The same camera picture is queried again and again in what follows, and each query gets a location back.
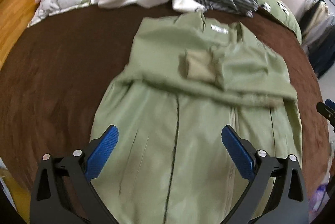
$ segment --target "black clamp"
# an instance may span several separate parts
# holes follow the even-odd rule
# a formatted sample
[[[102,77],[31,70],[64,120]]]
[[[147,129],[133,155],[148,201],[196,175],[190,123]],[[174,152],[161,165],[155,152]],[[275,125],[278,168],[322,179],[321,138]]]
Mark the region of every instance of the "black clamp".
[[[319,102],[316,106],[316,110],[319,114],[325,117],[332,127],[335,127],[335,103],[330,99],[327,99],[324,103]],[[326,186],[326,191],[329,197],[335,193],[335,177],[329,179],[329,183]]]
[[[76,150],[71,156],[56,159],[45,154],[31,196],[31,224],[118,224],[90,183],[100,174],[117,140],[117,128],[110,126],[83,151]],[[264,150],[257,151],[229,125],[222,130],[222,142],[249,184],[221,224],[308,223],[307,194],[296,156],[280,159]],[[70,177],[88,219],[75,214],[63,176]],[[271,177],[276,180],[266,208],[260,217],[251,220]]]

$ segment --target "green shirt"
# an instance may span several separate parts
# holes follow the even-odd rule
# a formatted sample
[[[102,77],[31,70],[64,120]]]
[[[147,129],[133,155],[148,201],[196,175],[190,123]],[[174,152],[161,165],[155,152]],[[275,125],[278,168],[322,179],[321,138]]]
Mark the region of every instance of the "green shirt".
[[[210,53],[215,82],[187,78],[190,51]],[[200,12],[145,18],[94,118],[91,139],[109,125],[120,136],[92,184],[120,223],[220,223],[248,183],[222,144],[227,124],[257,150],[294,154],[301,164],[297,96],[283,58],[241,23]]]

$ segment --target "bed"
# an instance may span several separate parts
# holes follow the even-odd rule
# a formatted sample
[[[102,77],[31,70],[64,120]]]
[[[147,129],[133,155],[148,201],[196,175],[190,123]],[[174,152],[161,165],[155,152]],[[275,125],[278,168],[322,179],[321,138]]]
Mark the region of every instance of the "bed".
[[[0,157],[22,186],[31,190],[45,153],[61,157],[88,144],[95,112],[127,64],[142,19],[173,15],[178,13],[171,4],[111,10],[90,6],[47,17],[13,42],[0,71]],[[317,79],[296,35],[262,9],[254,18],[219,11],[205,17],[226,24],[240,21],[283,56],[298,93],[303,174],[311,196],[327,169],[328,129],[316,111],[322,101]]]

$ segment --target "metal screw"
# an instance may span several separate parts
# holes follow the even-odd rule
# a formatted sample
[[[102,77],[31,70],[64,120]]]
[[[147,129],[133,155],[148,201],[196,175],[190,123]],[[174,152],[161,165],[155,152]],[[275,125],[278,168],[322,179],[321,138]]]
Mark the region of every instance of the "metal screw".
[[[264,150],[260,150],[258,152],[258,155],[261,156],[261,157],[266,157],[266,152]]]
[[[296,161],[296,156],[295,155],[290,155],[290,160],[295,162]]]
[[[50,159],[50,154],[44,154],[42,157],[43,160],[49,160]]]
[[[80,149],[77,149],[73,152],[73,156],[78,157],[82,154],[82,151]]]

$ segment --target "wooden headboard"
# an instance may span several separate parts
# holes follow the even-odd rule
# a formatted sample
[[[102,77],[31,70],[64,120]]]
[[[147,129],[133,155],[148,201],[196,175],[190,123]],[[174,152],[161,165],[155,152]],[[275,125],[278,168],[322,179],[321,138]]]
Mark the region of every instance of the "wooden headboard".
[[[0,0],[0,70],[37,7],[35,0]]]

